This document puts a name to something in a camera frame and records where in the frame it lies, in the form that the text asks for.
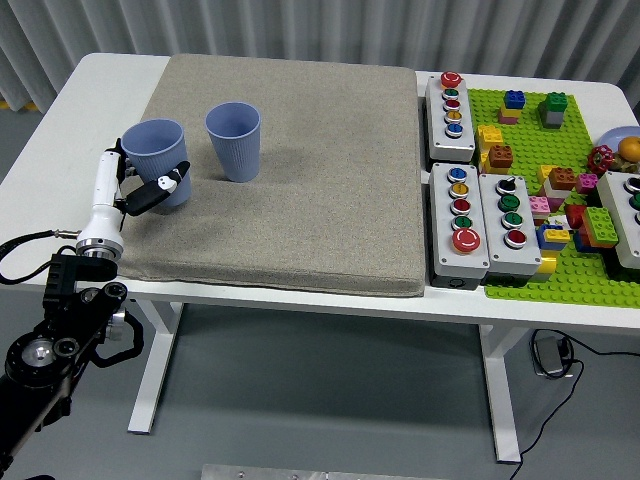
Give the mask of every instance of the table leg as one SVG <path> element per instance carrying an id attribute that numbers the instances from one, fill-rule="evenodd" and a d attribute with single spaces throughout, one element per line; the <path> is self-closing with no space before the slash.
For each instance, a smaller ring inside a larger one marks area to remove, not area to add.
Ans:
<path id="1" fill-rule="evenodd" d="M 480 325 L 480 342 L 498 462 L 520 462 L 504 355 L 529 331 L 523 327 Z"/>
<path id="2" fill-rule="evenodd" d="M 128 429 L 144 434 L 151 432 L 183 304 L 151 300 L 137 300 L 136 303 L 156 329 Z"/>

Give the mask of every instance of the gray fabric pad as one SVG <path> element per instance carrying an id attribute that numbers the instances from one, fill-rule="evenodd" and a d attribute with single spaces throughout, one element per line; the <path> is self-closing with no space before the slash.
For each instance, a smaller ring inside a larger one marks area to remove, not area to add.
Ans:
<path id="1" fill-rule="evenodd" d="M 215 105 L 262 114 L 261 166 L 224 178 Z M 421 295 L 425 248 L 416 79 L 404 68 L 177 55 L 143 118 L 185 129 L 193 194 L 128 217 L 120 274 L 152 281 Z M 123 189 L 134 188 L 131 180 Z"/>

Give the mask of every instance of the power cord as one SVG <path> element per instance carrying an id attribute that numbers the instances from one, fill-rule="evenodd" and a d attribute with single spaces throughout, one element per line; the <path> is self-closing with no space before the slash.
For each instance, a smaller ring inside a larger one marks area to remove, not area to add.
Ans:
<path id="1" fill-rule="evenodd" d="M 559 348 L 560 356 L 562 357 L 562 366 L 563 366 L 561 372 L 550 373 L 550 372 L 547 372 L 542 367 L 542 362 L 540 361 L 540 357 L 539 357 L 538 352 L 537 352 L 537 350 L 535 348 L 535 340 L 536 340 L 536 337 L 537 337 L 538 333 L 539 332 L 543 332 L 543 331 L 553 332 L 553 333 L 556 333 L 556 334 L 561 336 L 561 338 L 558 339 L 558 342 L 559 342 L 558 343 L 558 348 Z M 533 443 L 528 448 L 526 448 L 522 452 L 520 452 L 520 463 L 518 463 L 518 468 L 516 468 L 515 472 L 513 472 L 513 475 L 511 475 L 510 480 L 513 480 L 515 478 L 515 476 L 518 474 L 518 472 L 520 471 L 520 469 L 524 465 L 524 455 L 526 453 L 530 452 L 531 450 L 533 450 L 533 447 L 536 446 L 536 444 L 538 443 L 538 441 L 542 437 L 542 432 L 544 431 L 544 428 L 551 421 L 553 416 L 556 413 L 558 413 L 558 411 L 571 399 L 571 397 L 573 396 L 573 393 L 576 390 L 576 386 L 578 385 L 578 382 L 582 378 L 582 374 L 584 373 L 584 363 L 582 362 L 582 360 L 577 360 L 575 358 L 575 351 L 574 351 L 572 342 L 577 343 L 578 345 L 586 348 L 591 353 L 594 353 L 596 355 L 601 355 L 601 356 L 628 355 L 628 356 L 632 356 L 632 357 L 640 357 L 640 353 L 635 353 L 635 352 L 600 352 L 600 351 L 596 350 L 595 348 L 590 347 L 586 343 L 581 342 L 577 338 L 572 337 L 571 335 L 569 335 L 567 333 L 564 333 L 564 332 L 562 332 L 560 330 L 551 330 L 551 329 L 537 329 L 537 330 L 534 330 L 533 334 L 531 335 L 531 342 L 529 343 L 529 347 L 531 349 L 531 356 L 533 358 L 533 362 L 535 363 L 536 367 L 547 378 L 550 378 L 552 380 L 557 380 L 558 378 L 563 378 L 563 377 L 565 377 L 567 375 L 567 373 L 569 373 L 569 370 L 571 369 L 571 366 L 575 365 L 575 364 L 580 365 L 580 371 L 578 372 L 578 375 L 576 376 L 576 380 L 573 382 L 573 385 L 571 387 L 571 391 L 569 392 L 569 395 L 567 395 L 567 397 L 562 402 L 560 402 L 560 404 L 553 410 L 553 412 L 551 412 L 551 414 L 545 419 L 545 421 L 542 422 L 542 426 L 540 427 L 540 431 L 538 432 L 538 436 L 533 441 Z"/>
<path id="2" fill-rule="evenodd" d="M 13 250 L 18 248 L 20 245 L 22 245 L 24 243 L 27 243 L 27 242 L 30 242 L 32 240 L 38 240 L 38 239 L 41 239 L 41 238 L 48 238 L 48 237 L 76 239 L 76 238 L 78 238 L 78 234 L 79 233 L 80 232 L 72 232 L 72 231 L 68 231 L 68 230 L 45 230 L 44 232 L 37 232 L 37 233 L 30 233 L 28 235 L 22 235 L 21 237 L 14 238 L 14 239 L 9 240 L 8 242 L 5 242 L 2 245 L 0 245 L 0 262 L 7 255 L 9 255 Z M 62 246 L 60 248 L 60 250 L 58 250 L 58 253 L 62 253 L 65 250 L 73 250 L 75 252 L 75 248 L 74 247 L 72 247 L 70 245 L 64 245 L 64 246 Z M 2 283 L 4 285 L 17 285 L 19 283 L 25 282 L 25 281 L 35 277 L 39 273 L 45 271 L 47 268 L 49 268 L 50 265 L 51 265 L 50 261 L 45 262 L 42 265 L 40 265 L 38 268 L 36 268 L 30 274 L 25 275 L 24 277 L 20 277 L 20 278 L 6 278 L 4 275 L 2 275 L 2 273 L 0 273 L 0 283 Z"/>

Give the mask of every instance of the brown lego brick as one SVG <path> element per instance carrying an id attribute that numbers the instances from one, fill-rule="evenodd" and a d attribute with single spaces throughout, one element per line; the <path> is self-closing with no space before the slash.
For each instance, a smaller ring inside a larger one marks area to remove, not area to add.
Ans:
<path id="1" fill-rule="evenodd" d="M 576 176 L 571 168 L 556 167 L 549 174 L 549 182 L 554 190 L 573 190 Z"/>
<path id="2" fill-rule="evenodd" d="M 510 168 L 513 152 L 509 145 L 494 145 L 489 150 L 489 164 L 493 168 Z"/>

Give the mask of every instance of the ribbed cup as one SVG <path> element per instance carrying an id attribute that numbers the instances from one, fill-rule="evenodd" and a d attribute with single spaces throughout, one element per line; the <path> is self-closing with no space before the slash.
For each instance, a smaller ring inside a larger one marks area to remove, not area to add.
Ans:
<path id="1" fill-rule="evenodd" d="M 212 108 L 204 120 L 224 174 L 233 182 L 248 182 L 260 171 L 260 112 L 244 102 Z"/>
<path id="2" fill-rule="evenodd" d="M 122 148 L 145 183 L 166 175 L 187 160 L 184 129 L 169 118 L 154 118 L 134 125 L 122 136 Z M 187 172 L 178 188 L 160 205 L 175 207 L 190 196 L 191 177 Z"/>

